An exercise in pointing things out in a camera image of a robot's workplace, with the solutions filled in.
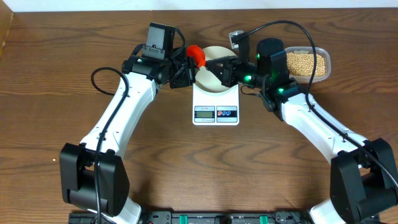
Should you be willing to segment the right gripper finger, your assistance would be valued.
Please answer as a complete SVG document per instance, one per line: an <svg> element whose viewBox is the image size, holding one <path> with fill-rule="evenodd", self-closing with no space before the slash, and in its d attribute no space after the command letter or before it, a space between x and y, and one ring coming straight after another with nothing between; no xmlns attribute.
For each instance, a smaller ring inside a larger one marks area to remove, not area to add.
<svg viewBox="0 0 398 224"><path fill-rule="evenodd" d="M206 69L210 71L219 81L224 81L224 64L210 63L206 64Z"/></svg>
<svg viewBox="0 0 398 224"><path fill-rule="evenodd" d="M215 58L215 59L211 59L211 60L207 60L206 61L206 66L211 66L211 65L215 65L215 64L231 64L234 63L235 61L237 61L238 56L224 56L224 57L220 57L220 58Z"/></svg>

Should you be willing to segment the red plastic measuring scoop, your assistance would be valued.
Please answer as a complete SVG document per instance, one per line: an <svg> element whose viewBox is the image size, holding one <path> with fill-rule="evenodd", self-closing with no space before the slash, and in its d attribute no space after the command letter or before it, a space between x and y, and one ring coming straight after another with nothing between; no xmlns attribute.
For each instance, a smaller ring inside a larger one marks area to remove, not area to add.
<svg viewBox="0 0 398 224"><path fill-rule="evenodd" d="M187 56L193 57L198 68L203 67L206 64L205 52L197 45L187 47Z"/></svg>

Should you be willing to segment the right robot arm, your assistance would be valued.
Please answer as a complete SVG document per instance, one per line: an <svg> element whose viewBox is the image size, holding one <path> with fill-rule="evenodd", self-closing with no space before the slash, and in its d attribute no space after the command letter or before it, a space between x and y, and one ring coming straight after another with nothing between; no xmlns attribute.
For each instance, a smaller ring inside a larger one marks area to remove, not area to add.
<svg viewBox="0 0 398 224"><path fill-rule="evenodd" d="M248 42L237 56L205 62L224 86L258 88L267 111L301 132L331 165L330 198L309 210L313 223L360 223L397 205L397 167L391 146L370 141L345 127L289 76L288 55L279 39L257 45L248 62Z"/></svg>

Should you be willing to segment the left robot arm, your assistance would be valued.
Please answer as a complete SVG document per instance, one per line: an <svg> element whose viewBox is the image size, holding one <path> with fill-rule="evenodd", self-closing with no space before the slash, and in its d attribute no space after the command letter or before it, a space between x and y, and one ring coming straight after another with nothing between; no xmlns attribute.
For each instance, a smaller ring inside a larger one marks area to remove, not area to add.
<svg viewBox="0 0 398 224"><path fill-rule="evenodd" d="M95 215L90 223L139 223L142 208L129 197L130 183L123 164L127 144L147 106L162 85L171 88L195 82L192 57L173 26L150 23L147 40L137 45L121 69L118 89L94 128L79 144L60 151L63 201Z"/></svg>

